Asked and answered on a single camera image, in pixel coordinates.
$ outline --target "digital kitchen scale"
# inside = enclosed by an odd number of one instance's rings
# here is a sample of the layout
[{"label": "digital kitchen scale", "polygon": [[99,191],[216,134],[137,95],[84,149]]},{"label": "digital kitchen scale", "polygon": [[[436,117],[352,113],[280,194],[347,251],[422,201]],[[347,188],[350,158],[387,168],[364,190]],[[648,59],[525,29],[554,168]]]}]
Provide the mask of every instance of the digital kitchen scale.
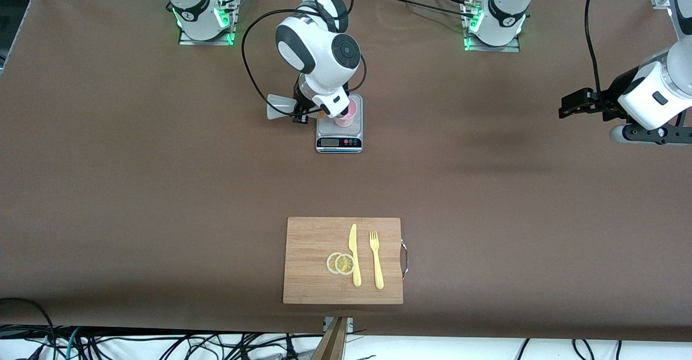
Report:
[{"label": "digital kitchen scale", "polygon": [[363,99],[349,96],[358,105],[353,124],[342,128],[332,118],[318,118],[315,149],[319,153],[361,153],[363,150]]}]

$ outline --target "metal handle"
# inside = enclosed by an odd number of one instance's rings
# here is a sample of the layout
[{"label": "metal handle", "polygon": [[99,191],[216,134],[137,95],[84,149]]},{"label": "metal handle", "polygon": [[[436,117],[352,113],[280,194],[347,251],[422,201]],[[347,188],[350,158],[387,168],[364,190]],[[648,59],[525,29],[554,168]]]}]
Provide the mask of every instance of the metal handle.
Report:
[{"label": "metal handle", "polygon": [[405,260],[406,260],[406,267],[403,269],[403,273],[401,274],[401,279],[403,280],[406,277],[406,273],[408,272],[408,248],[406,248],[406,244],[403,242],[403,239],[401,239],[401,247],[403,248],[403,251],[405,252]]}]

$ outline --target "fork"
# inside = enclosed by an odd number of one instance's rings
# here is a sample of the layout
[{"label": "fork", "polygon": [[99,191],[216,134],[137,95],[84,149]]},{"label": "fork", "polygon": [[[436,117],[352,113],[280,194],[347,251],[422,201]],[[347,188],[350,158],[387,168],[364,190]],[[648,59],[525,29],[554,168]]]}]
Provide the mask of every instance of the fork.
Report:
[{"label": "fork", "polygon": [[380,256],[377,252],[380,250],[380,240],[377,238],[377,232],[370,232],[370,249],[375,259],[375,287],[378,289],[385,288],[385,280],[382,277],[382,267],[380,266]]}]

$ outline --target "pink cup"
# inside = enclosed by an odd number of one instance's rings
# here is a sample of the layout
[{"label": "pink cup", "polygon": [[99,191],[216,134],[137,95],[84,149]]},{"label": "pink cup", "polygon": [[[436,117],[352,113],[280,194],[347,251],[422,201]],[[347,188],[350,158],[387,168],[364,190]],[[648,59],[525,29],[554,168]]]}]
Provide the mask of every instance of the pink cup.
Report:
[{"label": "pink cup", "polygon": [[356,113],[358,113],[358,104],[356,101],[351,99],[351,97],[349,97],[348,100],[348,113],[346,113],[346,115],[343,117],[334,118],[334,122],[342,128],[348,128],[351,126],[351,124],[353,124],[353,119],[356,117]]}]

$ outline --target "teal cable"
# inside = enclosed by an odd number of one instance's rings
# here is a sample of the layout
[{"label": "teal cable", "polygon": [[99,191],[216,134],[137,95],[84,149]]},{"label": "teal cable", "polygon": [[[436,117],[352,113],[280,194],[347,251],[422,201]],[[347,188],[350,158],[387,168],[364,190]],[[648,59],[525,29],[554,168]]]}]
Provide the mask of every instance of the teal cable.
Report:
[{"label": "teal cable", "polygon": [[77,328],[75,328],[72,331],[72,335],[70,335],[70,339],[67,341],[67,351],[65,352],[65,358],[67,358],[67,360],[70,359],[70,352],[72,352],[72,342],[74,342],[75,336],[77,335],[77,331],[79,330],[79,328],[81,328],[81,326],[77,326]]}]

